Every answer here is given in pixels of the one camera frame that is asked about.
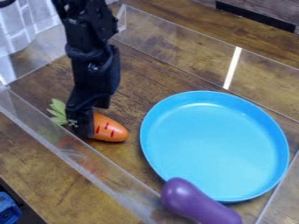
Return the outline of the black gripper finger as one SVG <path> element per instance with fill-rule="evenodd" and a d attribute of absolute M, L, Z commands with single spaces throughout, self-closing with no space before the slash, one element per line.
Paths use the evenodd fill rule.
<path fill-rule="evenodd" d="M 81 110 L 66 109 L 69 125 L 74 133 L 86 138 L 93 138 L 95 135 L 94 126 L 94 110 L 85 108 Z"/>

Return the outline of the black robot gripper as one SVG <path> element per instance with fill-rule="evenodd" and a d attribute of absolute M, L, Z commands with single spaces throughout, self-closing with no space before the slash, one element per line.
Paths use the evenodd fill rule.
<path fill-rule="evenodd" d="M 65 26 L 74 89 L 67 109 L 107 109 L 121 83 L 121 55 L 109 43 L 118 18 L 106 0 L 51 0 Z"/>

